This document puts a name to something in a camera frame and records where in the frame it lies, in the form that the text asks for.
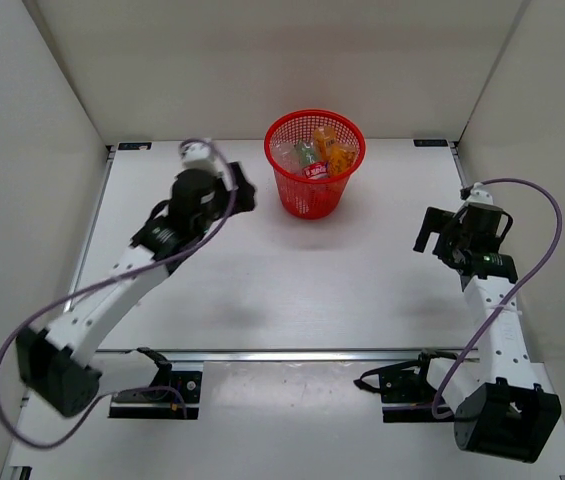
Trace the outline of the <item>clear red-label cola bottle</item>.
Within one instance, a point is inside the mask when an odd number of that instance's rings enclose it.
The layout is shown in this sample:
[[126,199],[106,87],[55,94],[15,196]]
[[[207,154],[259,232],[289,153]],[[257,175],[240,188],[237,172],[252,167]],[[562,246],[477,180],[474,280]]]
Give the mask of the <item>clear red-label cola bottle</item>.
[[305,166],[302,173],[307,180],[321,180],[329,177],[328,165],[325,162],[315,162]]

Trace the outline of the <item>orange juice bottle sideways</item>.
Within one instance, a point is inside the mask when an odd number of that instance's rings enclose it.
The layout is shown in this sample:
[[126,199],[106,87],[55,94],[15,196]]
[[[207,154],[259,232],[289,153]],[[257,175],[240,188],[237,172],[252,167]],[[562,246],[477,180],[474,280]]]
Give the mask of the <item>orange juice bottle sideways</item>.
[[316,151],[323,161],[331,157],[333,146],[337,142],[337,134],[331,125],[321,125],[313,130],[312,140]]

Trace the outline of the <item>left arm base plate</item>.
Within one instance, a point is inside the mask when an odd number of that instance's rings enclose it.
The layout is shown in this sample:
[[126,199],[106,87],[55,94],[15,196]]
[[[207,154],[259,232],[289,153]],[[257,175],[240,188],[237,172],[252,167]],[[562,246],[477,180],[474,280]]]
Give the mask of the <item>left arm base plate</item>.
[[173,362],[147,347],[135,350],[157,368],[147,386],[111,396],[108,417],[125,420],[197,420],[203,381],[201,362]]

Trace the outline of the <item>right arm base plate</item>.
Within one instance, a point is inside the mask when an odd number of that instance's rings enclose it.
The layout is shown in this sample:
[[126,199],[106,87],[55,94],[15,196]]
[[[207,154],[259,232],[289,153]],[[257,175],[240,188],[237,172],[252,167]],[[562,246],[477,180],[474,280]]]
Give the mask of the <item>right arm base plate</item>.
[[451,423],[454,416],[449,407],[439,407],[442,419],[432,415],[435,388],[428,384],[426,375],[434,359],[455,361],[457,357],[448,351],[425,349],[415,360],[368,370],[353,383],[359,390],[381,397],[385,424]]

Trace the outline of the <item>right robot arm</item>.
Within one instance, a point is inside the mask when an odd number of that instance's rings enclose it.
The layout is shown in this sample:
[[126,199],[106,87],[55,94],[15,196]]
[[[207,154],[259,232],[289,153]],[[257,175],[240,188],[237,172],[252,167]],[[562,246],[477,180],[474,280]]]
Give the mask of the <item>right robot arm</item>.
[[499,251],[512,225],[508,213],[485,203],[465,202],[457,212],[427,209],[413,249],[423,252],[437,235],[433,254],[460,276],[477,326],[470,346],[479,363],[470,368],[463,355],[432,358],[412,373],[411,387],[422,399],[446,404],[459,449],[533,463],[558,423],[561,403],[531,366],[513,291],[516,266]]

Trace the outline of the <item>clear water bottle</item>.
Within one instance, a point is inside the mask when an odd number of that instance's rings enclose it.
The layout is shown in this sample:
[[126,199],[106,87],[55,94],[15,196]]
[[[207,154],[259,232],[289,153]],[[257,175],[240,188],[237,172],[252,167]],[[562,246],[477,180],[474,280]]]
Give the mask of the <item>clear water bottle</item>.
[[271,154],[276,164],[283,170],[297,174],[300,171],[300,163],[295,146],[290,142],[283,142],[271,147]]

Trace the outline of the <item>orange berry drink bottle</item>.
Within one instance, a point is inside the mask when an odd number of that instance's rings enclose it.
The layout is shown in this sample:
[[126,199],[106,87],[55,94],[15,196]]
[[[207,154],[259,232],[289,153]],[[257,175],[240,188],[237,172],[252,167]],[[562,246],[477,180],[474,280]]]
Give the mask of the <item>orange berry drink bottle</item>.
[[336,144],[331,148],[327,162],[327,171],[330,177],[345,173],[354,164],[357,150],[348,144]]

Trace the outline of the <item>green plastic soda bottle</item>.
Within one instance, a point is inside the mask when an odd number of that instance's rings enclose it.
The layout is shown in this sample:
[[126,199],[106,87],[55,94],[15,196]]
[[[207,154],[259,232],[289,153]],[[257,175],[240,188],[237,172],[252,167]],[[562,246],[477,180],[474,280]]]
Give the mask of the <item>green plastic soda bottle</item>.
[[295,151],[301,168],[306,168],[320,160],[312,142],[299,141],[295,144]]

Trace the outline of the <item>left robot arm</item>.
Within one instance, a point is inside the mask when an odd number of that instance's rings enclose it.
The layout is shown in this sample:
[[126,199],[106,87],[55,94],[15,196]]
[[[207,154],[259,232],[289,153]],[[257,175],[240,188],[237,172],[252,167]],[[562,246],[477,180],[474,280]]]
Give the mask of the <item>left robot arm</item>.
[[204,160],[181,171],[168,199],[158,202],[99,287],[80,295],[71,310],[15,337],[23,383],[64,418],[96,399],[139,390],[150,400],[174,400],[170,362],[148,347],[97,363],[105,337],[149,292],[165,282],[229,217],[254,210],[256,189],[239,163],[223,177]]

